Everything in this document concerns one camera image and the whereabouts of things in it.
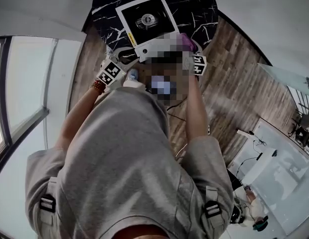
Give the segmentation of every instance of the floor plank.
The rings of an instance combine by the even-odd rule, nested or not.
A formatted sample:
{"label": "floor plank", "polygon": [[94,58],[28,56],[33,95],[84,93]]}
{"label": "floor plank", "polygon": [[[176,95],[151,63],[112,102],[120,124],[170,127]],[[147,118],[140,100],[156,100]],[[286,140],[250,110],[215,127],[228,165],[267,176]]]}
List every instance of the floor plank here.
{"label": "floor plank", "polygon": [[[106,45],[92,24],[80,55],[71,94],[70,108],[85,93],[105,58]],[[211,135],[219,140],[225,162],[238,153],[245,138],[239,128],[253,130],[262,117],[283,133],[292,126],[295,103],[287,87],[276,82],[258,63],[266,62],[230,24],[219,18],[217,32],[204,50],[208,67],[200,79]],[[185,120],[186,101],[169,111]],[[186,144],[185,122],[169,116],[172,149],[177,153]]]}

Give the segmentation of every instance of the yellow label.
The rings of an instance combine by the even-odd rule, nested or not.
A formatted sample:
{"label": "yellow label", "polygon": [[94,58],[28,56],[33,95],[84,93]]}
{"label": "yellow label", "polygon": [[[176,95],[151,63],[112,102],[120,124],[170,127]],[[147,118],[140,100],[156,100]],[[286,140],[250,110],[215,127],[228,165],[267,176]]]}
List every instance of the yellow label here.
{"label": "yellow label", "polygon": [[132,43],[133,47],[135,47],[136,46],[136,42],[134,40],[133,35],[131,33],[128,33],[128,36],[129,36],[130,42]]}

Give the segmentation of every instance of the black buckle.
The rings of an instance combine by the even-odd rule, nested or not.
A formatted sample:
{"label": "black buckle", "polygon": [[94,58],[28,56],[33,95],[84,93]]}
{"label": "black buckle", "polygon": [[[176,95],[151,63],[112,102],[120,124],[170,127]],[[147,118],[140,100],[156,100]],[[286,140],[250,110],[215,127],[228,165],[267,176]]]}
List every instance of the black buckle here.
{"label": "black buckle", "polygon": [[39,208],[51,213],[56,210],[56,200],[53,196],[46,194],[40,198]]}
{"label": "black buckle", "polygon": [[217,216],[221,214],[221,208],[218,202],[209,201],[204,205],[205,216],[211,218],[213,216]]}

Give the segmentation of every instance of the marble tabletop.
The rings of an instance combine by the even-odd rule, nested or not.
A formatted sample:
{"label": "marble tabletop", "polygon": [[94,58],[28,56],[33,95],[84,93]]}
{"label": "marble tabletop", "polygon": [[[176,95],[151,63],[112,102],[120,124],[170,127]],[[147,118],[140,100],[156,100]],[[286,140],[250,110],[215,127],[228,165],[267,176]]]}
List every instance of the marble tabletop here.
{"label": "marble tabletop", "polygon": [[[117,15],[116,7],[134,0],[93,0],[93,23],[104,42],[113,50],[132,47]],[[217,24],[215,0],[165,0],[180,33],[186,33],[204,49],[212,40]]]}

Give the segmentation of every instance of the blue shoe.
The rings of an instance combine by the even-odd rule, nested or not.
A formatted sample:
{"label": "blue shoe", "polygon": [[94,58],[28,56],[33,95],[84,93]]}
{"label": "blue shoe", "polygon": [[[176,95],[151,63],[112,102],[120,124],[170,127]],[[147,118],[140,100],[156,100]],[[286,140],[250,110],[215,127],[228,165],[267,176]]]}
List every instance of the blue shoe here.
{"label": "blue shoe", "polygon": [[130,69],[127,74],[127,80],[138,80],[138,70],[135,68]]}

